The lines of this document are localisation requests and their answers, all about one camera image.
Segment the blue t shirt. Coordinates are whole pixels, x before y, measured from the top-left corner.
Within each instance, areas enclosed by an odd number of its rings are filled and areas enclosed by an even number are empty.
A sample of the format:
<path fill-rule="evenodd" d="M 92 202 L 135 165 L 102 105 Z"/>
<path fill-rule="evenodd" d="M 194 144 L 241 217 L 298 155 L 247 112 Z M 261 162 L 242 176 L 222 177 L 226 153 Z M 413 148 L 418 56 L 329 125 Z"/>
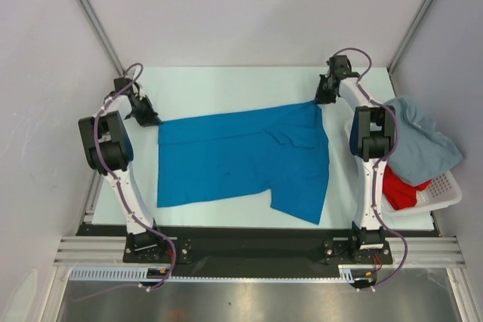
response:
<path fill-rule="evenodd" d="M 314 102 L 182 118 L 158 131 L 158 207 L 270 191 L 270 207 L 318 224 L 328 136 Z"/>

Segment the grey t shirt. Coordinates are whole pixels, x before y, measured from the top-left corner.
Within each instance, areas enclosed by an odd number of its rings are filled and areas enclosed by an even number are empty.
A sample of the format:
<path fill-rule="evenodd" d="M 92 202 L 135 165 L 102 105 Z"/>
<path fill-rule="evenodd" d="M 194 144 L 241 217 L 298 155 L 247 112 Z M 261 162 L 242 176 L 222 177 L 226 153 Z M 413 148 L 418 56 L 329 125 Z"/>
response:
<path fill-rule="evenodd" d="M 386 101 L 398 122 L 398 145 L 388 166 L 401 180 L 418 186 L 441 176 L 463 162 L 450 138 L 436 130 L 435 119 L 409 96 Z"/>

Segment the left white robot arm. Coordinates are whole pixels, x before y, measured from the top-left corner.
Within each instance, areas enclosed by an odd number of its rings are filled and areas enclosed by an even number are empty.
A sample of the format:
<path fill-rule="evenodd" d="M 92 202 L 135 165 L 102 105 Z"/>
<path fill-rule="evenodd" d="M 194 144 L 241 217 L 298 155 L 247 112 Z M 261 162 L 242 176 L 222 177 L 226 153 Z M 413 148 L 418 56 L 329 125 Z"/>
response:
<path fill-rule="evenodd" d="M 122 208 L 127 230 L 124 262 L 162 259 L 167 244 L 154 231 L 155 218 L 148 211 L 134 178 L 134 149 L 125 121 L 141 127 L 158 127 L 162 121 L 141 85 L 123 76 L 114 80 L 101 110 L 78 120 L 78 129 L 89 167 L 107 181 Z"/>

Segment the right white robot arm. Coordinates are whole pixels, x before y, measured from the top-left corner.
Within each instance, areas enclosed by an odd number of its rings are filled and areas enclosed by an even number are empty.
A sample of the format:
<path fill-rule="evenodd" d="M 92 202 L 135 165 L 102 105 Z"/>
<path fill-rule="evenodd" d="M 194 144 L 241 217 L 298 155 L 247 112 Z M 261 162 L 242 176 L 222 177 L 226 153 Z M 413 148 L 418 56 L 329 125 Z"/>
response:
<path fill-rule="evenodd" d="M 328 259 L 340 257 L 343 262 L 367 265 L 390 254 L 381 204 L 387 158 L 397 147 L 397 126 L 393 108 L 363 88 L 361 81 L 368 70 L 352 69 L 349 50 L 344 48 L 328 59 L 328 71 L 320 75 L 314 99 L 322 106 L 342 98 L 350 106 L 349 150 L 358 168 L 358 206 L 351 235 L 345 242 L 327 242 L 325 253 Z"/>

